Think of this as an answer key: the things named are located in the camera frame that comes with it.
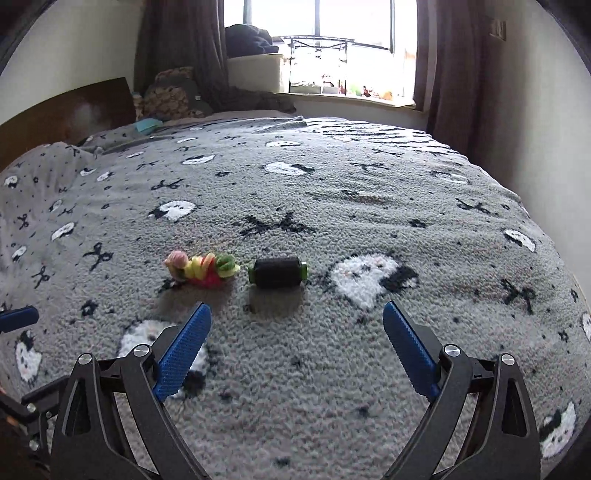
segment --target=bed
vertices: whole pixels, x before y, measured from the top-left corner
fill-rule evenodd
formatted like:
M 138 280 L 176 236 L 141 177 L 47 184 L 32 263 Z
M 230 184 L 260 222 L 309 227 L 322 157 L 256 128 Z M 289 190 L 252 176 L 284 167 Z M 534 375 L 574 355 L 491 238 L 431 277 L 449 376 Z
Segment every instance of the bed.
M 384 334 L 389 299 L 470 356 L 517 357 L 544 475 L 589 416 L 576 281 L 515 193 L 423 132 L 279 112 L 132 124 L 33 148 L 0 202 L 0 304 L 41 316 L 2 335 L 0 382 L 22 395 L 82 352 L 125 355 L 203 301 L 211 333 L 166 405 L 212 478 L 381 478 L 427 407 Z M 242 271 L 180 284 L 163 266 L 175 249 Z M 305 285 L 249 285 L 247 266 L 286 255 L 308 262 Z

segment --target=green end cap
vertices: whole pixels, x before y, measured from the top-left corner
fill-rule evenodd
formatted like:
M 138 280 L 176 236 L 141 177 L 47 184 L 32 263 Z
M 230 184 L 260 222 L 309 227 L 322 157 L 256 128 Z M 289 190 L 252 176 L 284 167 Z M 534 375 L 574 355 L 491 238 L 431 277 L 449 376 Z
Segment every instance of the green end cap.
M 301 272 L 301 280 L 306 281 L 308 280 L 308 263 L 302 262 L 300 265 L 300 272 Z

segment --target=black cylinder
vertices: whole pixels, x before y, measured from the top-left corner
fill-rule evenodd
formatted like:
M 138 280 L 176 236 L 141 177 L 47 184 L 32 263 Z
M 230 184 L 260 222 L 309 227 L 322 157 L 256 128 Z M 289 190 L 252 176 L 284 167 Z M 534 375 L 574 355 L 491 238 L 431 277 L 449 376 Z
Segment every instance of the black cylinder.
M 248 269 L 248 279 L 259 288 L 297 287 L 308 279 L 308 267 L 297 257 L 260 258 Z

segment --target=silver bolt head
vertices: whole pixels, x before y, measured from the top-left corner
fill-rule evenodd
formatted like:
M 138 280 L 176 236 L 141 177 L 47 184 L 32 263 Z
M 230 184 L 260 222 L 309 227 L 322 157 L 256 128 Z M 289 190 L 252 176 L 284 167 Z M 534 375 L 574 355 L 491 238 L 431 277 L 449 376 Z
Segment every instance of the silver bolt head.
M 137 347 L 134 348 L 134 355 L 135 356 L 145 356 L 148 355 L 148 352 L 150 351 L 150 347 L 148 345 L 138 345 Z
M 505 365 L 514 365 L 515 364 L 515 359 L 511 355 L 509 355 L 508 353 L 503 354 L 503 356 L 501 357 L 501 361 Z
M 455 345 L 446 345 L 443 351 L 447 356 L 460 356 L 460 353 L 462 353 L 459 347 Z
M 78 363 L 80 365 L 86 365 L 86 364 L 90 363 L 91 360 L 92 360 L 92 355 L 89 353 L 83 353 L 82 355 L 80 355 L 78 357 Z

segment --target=colorful toy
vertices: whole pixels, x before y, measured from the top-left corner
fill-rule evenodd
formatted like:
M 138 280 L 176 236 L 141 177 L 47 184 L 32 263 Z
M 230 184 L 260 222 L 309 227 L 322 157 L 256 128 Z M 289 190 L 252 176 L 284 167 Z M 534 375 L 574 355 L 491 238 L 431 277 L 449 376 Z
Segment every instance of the colorful toy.
M 180 250 L 170 252 L 164 265 L 178 282 L 188 282 L 203 288 L 221 287 L 233 277 L 240 266 L 231 255 L 208 253 L 204 257 L 192 257 Z

